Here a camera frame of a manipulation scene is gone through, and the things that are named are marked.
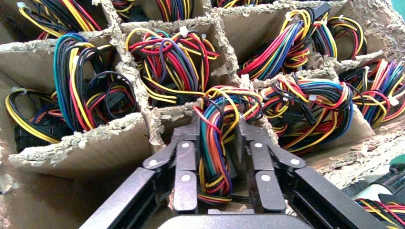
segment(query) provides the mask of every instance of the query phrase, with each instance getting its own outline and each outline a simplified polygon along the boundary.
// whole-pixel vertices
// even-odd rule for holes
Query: wire bundle
[[[405,206],[395,202],[387,205],[369,199],[357,199],[356,202],[378,220],[385,222],[389,229],[405,228]]]
[[[322,56],[327,55],[329,57],[337,58],[338,49],[336,47],[335,39],[325,23],[327,16],[328,15],[326,14],[321,21],[314,22],[314,26],[317,27],[317,29],[312,35],[312,39],[314,40],[316,52],[319,52]]]
[[[53,75],[58,104],[74,131],[90,130],[135,111],[132,83],[122,74],[109,71],[115,50],[110,52],[109,63],[101,55],[111,48],[94,47],[76,33],[62,36],[55,46]],[[95,73],[90,81],[84,79],[88,62]]]
[[[343,135],[352,123],[350,85],[325,79],[278,77],[261,90],[263,113],[284,149],[302,155]]]
[[[100,31],[101,28],[75,0],[29,0],[37,9],[19,5],[20,13],[44,32],[38,39],[48,35],[61,37],[69,32]]]
[[[130,46],[129,40],[138,31],[146,32],[143,41]],[[150,97],[169,104],[183,104],[203,96],[210,76],[209,60],[219,56],[205,34],[197,31],[170,36],[163,31],[137,28],[128,35],[126,47],[140,63],[138,69]]]
[[[348,59],[354,59],[361,50],[367,54],[367,40],[361,25],[349,17],[331,17],[328,19],[328,28],[335,40],[349,33],[353,38],[353,49]]]
[[[232,182],[225,144],[234,138],[239,114],[247,121],[262,117],[262,98],[248,89],[231,86],[215,86],[202,98],[201,107],[193,107],[201,118],[198,198],[214,205],[226,204],[232,200]]]
[[[405,111],[405,103],[399,105],[398,100],[405,99],[404,62],[371,61],[366,64],[373,67],[371,72],[361,68],[352,75],[340,75],[342,81],[353,85],[359,92],[354,94],[355,104],[364,118],[373,126],[390,121]]]
[[[259,0],[211,0],[213,7],[229,8],[234,6],[258,5]]]
[[[292,17],[300,16],[298,22],[289,25]],[[289,13],[281,28],[280,34],[260,55],[254,56],[242,66],[238,75],[249,74],[249,78],[265,80],[277,75],[281,68],[286,73],[297,69],[308,61],[309,47],[315,32],[316,19],[309,7],[297,8]]]
[[[156,0],[164,22],[190,19],[194,0]]]
[[[27,95],[27,96],[35,96],[39,99],[39,101],[43,104],[42,109],[39,111],[39,113],[32,119],[28,120],[26,119],[17,109],[17,106],[15,104],[15,100],[17,96],[19,95]],[[18,89],[9,94],[6,97],[6,109],[10,116],[14,119],[14,121],[21,126],[24,130],[26,130],[28,133],[32,134],[33,136],[36,136],[46,142],[55,144],[60,142],[60,138],[57,138],[56,136],[49,134],[40,128],[36,127],[34,124],[41,124],[43,121],[46,120],[46,116],[53,116],[57,118],[61,118],[62,115],[60,114],[60,111],[58,109],[57,103],[55,100],[52,99],[52,97],[48,94],[44,94],[35,90],[30,90],[30,89]]]

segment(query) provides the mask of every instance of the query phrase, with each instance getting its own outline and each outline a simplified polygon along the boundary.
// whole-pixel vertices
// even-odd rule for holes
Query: cardboard box
[[[126,37],[134,28],[173,33],[180,26],[187,26],[189,30],[205,33],[221,54],[218,60],[211,62],[210,86],[226,84],[258,90],[269,86],[272,80],[250,82],[249,79],[239,78],[236,75],[238,62],[249,58],[263,42],[279,33],[286,12],[296,7],[318,6],[322,3],[279,0],[255,7],[213,9],[209,0],[195,1],[195,12],[189,20],[173,23],[122,23],[110,0],[93,0],[93,4],[102,7],[108,28],[82,34],[95,45],[114,45],[117,50],[115,70],[133,82],[139,102],[137,112],[106,126],[67,136],[59,144],[27,148],[20,154],[15,151],[14,136],[11,134],[15,123],[5,110],[4,98],[13,86],[46,92],[54,90],[52,59],[56,41],[48,39],[0,45],[0,157],[3,155],[0,187],[6,187],[8,193],[14,194],[0,195],[2,226],[37,228],[21,219],[31,220],[28,215],[40,211],[41,214],[32,219],[36,220],[40,228],[77,228],[105,196],[82,201],[92,196],[94,189],[86,188],[88,182],[78,184],[72,179],[95,182],[125,174],[151,153],[164,148],[174,128],[190,122],[193,103],[165,108],[154,108],[149,104],[147,91],[135,68],[133,57],[125,49]],[[156,14],[153,2],[145,0],[141,4],[146,7],[151,18],[158,20],[159,15]],[[369,54],[357,56],[355,60],[336,60],[311,53],[309,69],[300,71],[299,75],[336,81],[338,73],[369,60],[400,60],[403,57],[405,23],[394,12],[389,1],[341,0],[329,3],[332,6],[330,16],[350,16],[363,26],[369,40]],[[132,39],[139,39],[139,35],[135,34]],[[24,108],[21,109],[24,112],[33,112],[29,103],[22,103]],[[402,153],[401,145],[405,141],[403,118],[401,116],[377,129],[371,129],[355,108],[350,130],[340,139],[317,147],[319,153],[308,158],[307,163],[337,187],[347,187]],[[265,118],[257,125],[264,127],[274,143],[277,143],[277,135]],[[40,192],[46,190],[51,190],[51,193],[42,196]],[[50,199],[52,204],[43,204],[39,196]],[[58,212],[65,208],[55,204],[58,201],[70,209],[61,216],[58,216]],[[20,210],[25,207],[32,212]],[[50,220],[52,217],[61,217],[61,220]]]

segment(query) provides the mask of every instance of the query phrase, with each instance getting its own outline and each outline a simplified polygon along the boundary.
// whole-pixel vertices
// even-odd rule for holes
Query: purple wire
[[[181,48],[176,44],[176,42],[172,41],[171,39],[164,39],[164,40],[162,40],[161,43],[164,44],[165,42],[172,43],[174,48],[180,53],[180,55],[186,61],[187,65],[188,65],[188,67],[190,69],[190,72],[192,73],[192,81],[194,82],[194,91],[198,91],[197,77],[194,74],[194,71],[193,71],[192,65],[190,63],[190,60],[186,57],[186,55],[181,50]],[[163,57],[163,48],[164,48],[164,45],[161,45],[159,47],[159,57],[160,57],[160,61],[162,62],[162,65],[163,65],[163,76],[162,76],[162,79],[160,80],[160,83],[162,83],[164,81],[164,79],[166,78],[166,75],[167,75],[166,62],[165,62],[164,57]]]
[[[214,123],[215,126],[218,126],[219,117],[220,116],[217,117],[217,119],[216,119],[216,121]],[[218,148],[218,154],[219,154],[219,159],[221,161],[221,167],[225,171],[226,179],[229,181],[229,193],[231,193],[232,189],[233,189],[233,185],[232,185],[231,179],[229,177],[229,174],[226,171],[225,161],[224,161],[223,155],[222,155],[222,148],[221,148],[221,145],[219,144],[219,136],[218,136],[218,133],[216,131],[214,131],[214,135],[215,135],[215,146]]]

